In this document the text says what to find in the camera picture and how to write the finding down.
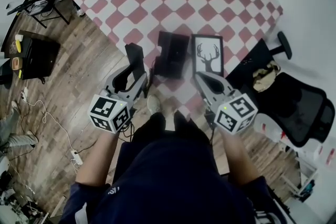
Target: black picture frame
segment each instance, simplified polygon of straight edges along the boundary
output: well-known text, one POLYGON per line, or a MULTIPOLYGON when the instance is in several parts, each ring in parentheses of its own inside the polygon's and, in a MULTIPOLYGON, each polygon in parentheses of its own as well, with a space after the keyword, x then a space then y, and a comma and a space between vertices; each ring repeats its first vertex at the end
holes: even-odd
POLYGON ((192 59, 193 59, 193 75, 196 74, 197 69, 196 69, 196 38, 209 38, 209 39, 219 39, 219 57, 220 57, 220 72, 216 71, 208 71, 214 74, 217 74, 219 76, 224 76, 224 47, 223 47, 223 37, 222 36, 211 36, 211 35, 199 35, 199 34, 192 34, 191 35, 191 46, 192 46, 192 59))

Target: white cube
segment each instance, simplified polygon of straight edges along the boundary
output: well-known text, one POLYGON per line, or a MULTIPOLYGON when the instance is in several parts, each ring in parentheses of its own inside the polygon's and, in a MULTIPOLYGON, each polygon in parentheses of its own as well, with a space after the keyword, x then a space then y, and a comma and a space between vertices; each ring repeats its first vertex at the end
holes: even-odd
POLYGON ((116 133, 130 119, 127 102, 95 94, 88 115, 95 127, 116 133))
POLYGON ((234 135, 244 130, 253 121, 257 112, 257 107, 244 93, 219 106, 215 123, 234 135))

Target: deer antler picture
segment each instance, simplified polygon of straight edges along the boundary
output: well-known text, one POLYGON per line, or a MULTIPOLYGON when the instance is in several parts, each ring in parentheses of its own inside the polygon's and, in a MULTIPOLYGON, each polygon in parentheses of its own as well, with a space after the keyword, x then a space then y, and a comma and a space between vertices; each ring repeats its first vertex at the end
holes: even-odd
POLYGON ((214 70, 211 67, 211 62, 215 59, 217 59, 220 55, 219 53, 219 49, 218 47, 214 44, 214 48, 215 48, 215 54, 214 56, 209 52, 209 59, 206 59, 206 55, 203 54, 203 56, 201 55, 202 53, 202 43, 200 43, 199 45, 197 45, 197 57, 201 58, 201 62, 205 64, 205 71, 206 72, 214 72, 214 70))

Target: logo on shirt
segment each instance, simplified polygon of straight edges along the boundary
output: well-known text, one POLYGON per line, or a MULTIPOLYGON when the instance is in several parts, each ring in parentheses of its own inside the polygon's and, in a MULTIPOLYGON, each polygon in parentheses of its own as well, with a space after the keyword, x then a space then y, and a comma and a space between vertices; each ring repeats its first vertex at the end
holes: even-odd
POLYGON ((114 188, 110 189, 110 191, 108 192, 108 194, 115 194, 117 191, 119 191, 119 187, 114 187, 114 188))

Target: desk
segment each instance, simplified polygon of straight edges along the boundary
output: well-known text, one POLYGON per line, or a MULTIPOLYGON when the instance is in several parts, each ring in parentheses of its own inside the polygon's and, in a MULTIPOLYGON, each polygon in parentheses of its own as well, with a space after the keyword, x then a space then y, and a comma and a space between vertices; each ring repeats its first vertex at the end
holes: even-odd
MULTIPOLYGON (((224 74, 244 59, 282 14, 277 0, 74 0, 125 54, 131 42, 143 48, 147 67, 160 50, 159 31, 221 35, 224 74)), ((185 115, 203 104, 193 81, 188 56, 183 79, 156 76, 154 85, 185 115)))
POLYGON ((14 57, 21 57, 23 60, 21 79, 34 79, 48 77, 53 70, 54 63, 60 48, 60 44, 54 42, 43 35, 19 31, 23 35, 21 42, 21 52, 15 54, 5 54, 10 58, 10 66, 14 57))

